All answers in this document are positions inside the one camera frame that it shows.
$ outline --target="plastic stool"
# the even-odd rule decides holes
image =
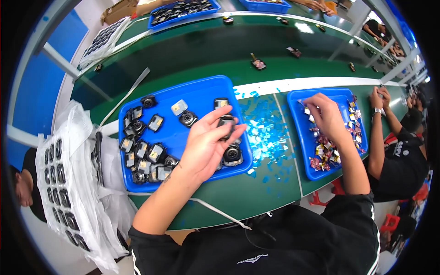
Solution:
[[[396,230],[399,221],[400,217],[386,214],[384,225],[381,226],[381,232],[389,231],[392,234]]]
[[[322,202],[319,200],[318,191],[313,192],[312,196],[313,196],[313,201],[309,202],[310,205],[327,206],[327,202]]]
[[[335,179],[334,181],[331,182],[334,185],[334,188],[332,188],[332,193],[335,195],[345,195],[344,189],[342,189],[341,186],[341,180],[340,179]]]

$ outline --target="green workbench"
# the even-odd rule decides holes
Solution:
[[[316,27],[309,22],[289,20],[290,25],[284,26],[270,16],[236,16],[233,26],[225,26],[220,18],[216,18],[155,33],[104,60],[101,71],[90,70],[84,74],[75,83],[72,99],[82,103],[85,109],[90,109],[93,123],[100,123],[114,105],[124,97],[145,67],[150,67],[151,73],[126,99],[125,103],[167,87],[219,74],[229,77],[234,86],[304,77],[379,79],[383,76],[382,73],[376,73],[371,68],[364,67],[371,58],[367,55],[364,45],[357,47],[348,44],[339,59],[328,60],[342,42],[348,42],[351,39],[350,36],[333,29],[328,29],[326,33],[319,31],[301,33],[296,30],[294,23],[301,22],[310,28]],[[128,31],[134,31],[135,28],[136,25],[133,25],[124,35]],[[270,41],[262,39],[260,44],[253,49],[249,49],[252,44],[246,44],[248,37],[240,40],[237,45],[229,45],[230,47],[224,48],[219,46],[222,39],[229,35],[233,36],[231,37],[232,41],[238,39],[238,34],[235,32],[241,32],[244,36],[246,32],[252,33],[254,36],[253,32],[258,32],[262,37],[270,37]],[[169,51],[167,47],[173,45],[177,51],[183,49],[183,54]],[[295,59],[286,53],[286,47],[295,45],[301,46],[303,52],[301,59]],[[171,57],[161,56],[161,49]],[[200,55],[195,58],[196,61],[187,58],[187,56],[192,56],[191,51]],[[268,65],[266,70],[257,71],[250,65],[250,51],[259,53],[257,56]],[[161,62],[166,58],[168,58],[167,60],[178,60],[186,65],[175,68],[169,62]],[[356,73],[348,68],[347,59],[356,60],[354,62]],[[384,72],[388,69],[382,64],[375,64],[375,66]],[[95,93],[85,87],[87,81],[93,82],[109,94],[113,101],[94,101],[92,97]],[[358,106],[364,116],[363,122],[368,138],[371,124],[367,96],[373,87],[349,86],[347,88],[358,97]],[[398,118],[402,118],[407,108],[400,103],[400,100],[395,99],[401,98],[404,89],[398,86],[390,86],[388,89],[392,96],[392,102],[397,102],[392,106],[392,109]],[[286,146],[285,151],[282,156],[278,157],[278,161],[272,161],[269,164],[271,159],[266,158],[258,163],[259,166],[255,168],[255,173],[251,175],[244,173],[205,183],[193,195],[194,198],[199,198],[234,218],[242,220],[290,204],[341,175],[341,171],[339,171],[318,181],[308,180],[304,170],[298,135],[286,103],[286,95],[287,92],[280,92],[256,98],[239,99],[238,101],[242,107],[243,115],[247,117],[246,123],[249,123],[250,119],[258,121],[258,116],[253,118],[249,116],[259,104],[272,106],[268,111],[271,111],[270,115],[278,120],[281,118],[281,112],[283,113],[287,130],[280,132],[277,138],[287,140],[290,137],[292,145],[289,142],[283,144]],[[110,116],[107,123],[117,120],[118,112],[119,109]],[[384,136],[386,136],[389,134],[389,129],[386,123],[384,125]],[[138,207],[147,199],[147,196],[130,197]],[[189,201],[174,219],[169,229],[209,227],[229,222],[231,221],[225,217],[196,202]]]

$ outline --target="plastic packaging tray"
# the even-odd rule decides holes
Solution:
[[[243,117],[232,89],[232,82],[223,75],[199,79],[187,83],[183,83],[171,88],[167,88],[152,93],[158,104],[150,109],[143,108],[141,121],[147,124],[154,114],[159,114],[164,118],[162,127],[153,132],[146,129],[141,139],[149,144],[162,142],[167,148],[167,153],[181,158],[190,129],[186,128],[179,122],[179,117],[175,116],[171,111],[171,106],[177,101],[183,99],[188,104],[188,110],[194,112],[200,119],[207,113],[214,110],[214,99],[226,97],[232,105],[232,115],[238,118],[239,124],[243,124]],[[119,112],[119,142],[124,138],[123,118],[130,108],[141,106],[140,98],[125,104]],[[252,168],[252,151],[249,145],[247,133],[241,136],[242,142],[240,149],[243,154],[243,163],[237,166],[223,166],[221,170],[216,171],[207,181],[220,180],[230,176],[235,176],[247,172]],[[142,185],[134,184],[131,171],[125,167],[124,152],[121,151],[122,175],[125,187],[131,192],[153,192],[159,188],[160,183],[145,183]]]
[[[158,29],[161,29],[161,28],[164,28],[164,27],[168,26],[171,23],[178,22],[178,21],[185,20],[185,19],[189,19],[189,18],[198,17],[198,16],[201,16],[201,15],[207,15],[207,14],[211,14],[211,13],[216,13],[216,12],[218,12],[221,9],[221,7],[217,3],[217,1],[209,0],[209,2],[213,5],[214,9],[207,10],[207,11],[199,11],[199,12],[196,12],[196,13],[192,13],[190,15],[186,15],[186,16],[180,17],[180,18],[174,18],[174,19],[171,19],[171,20],[168,20],[168,21],[156,24],[154,26],[151,24],[151,22],[154,20],[155,17],[154,16],[150,16],[150,19],[148,20],[148,29],[158,30]],[[177,4],[177,2],[168,4],[168,5],[165,5],[165,6],[162,6],[162,7],[158,7],[157,9],[152,10],[151,13],[153,13],[153,12],[155,12],[157,10],[163,9],[165,7],[166,8],[172,8],[176,4]]]
[[[287,94],[287,102],[289,103],[290,111],[292,112],[292,116],[295,121],[295,126],[297,128],[298,136],[301,143],[305,172],[310,180],[319,180],[341,169],[341,165],[337,165],[336,167],[330,165],[331,168],[330,171],[321,171],[321,170],[315,171],[315,169],[313,169],[310,166],[309,157],[313,158],[315,156],[315,148],[317,143],[315,142],[316,138],[313,136],[313,132],[310,131],[309,129],[314,127],[315,124],[311,123],[308,120],[307,115],[304,114],[304,107],[301,106],[300,103],[298,103],[298,99],[304,100],[317,93],[323,93],[326,96],[328,96],[331,100],[338,103],[339,110],[342,113],[342,119],[344,120],[346,127],[347,127],[347,122],[350,120],[350,118],[348,117],[350,111],[348,110],[349,106],[347,100],[350,100],[350,102],[353,101],[353,93],[352,91],[350,91],[350,89],[347,88],[318,88],[318,89],[309,89],[309,90],[290,91]],[[362,117],[358,121],[360,123],[360,129],[362,131],[362,143],[360,145],[360,148],[364,149],[365,150],[364,154],[366,154],[366,151],[368,150],[368,140],[362,122]]]
[[[252,2],[248,0],[240,0],[240,3],[247,8],[248,11],[267,11],[276,13],[287,13],[290,6],[286,1],[282,0],[282,4],[266,3],[266,2]]]

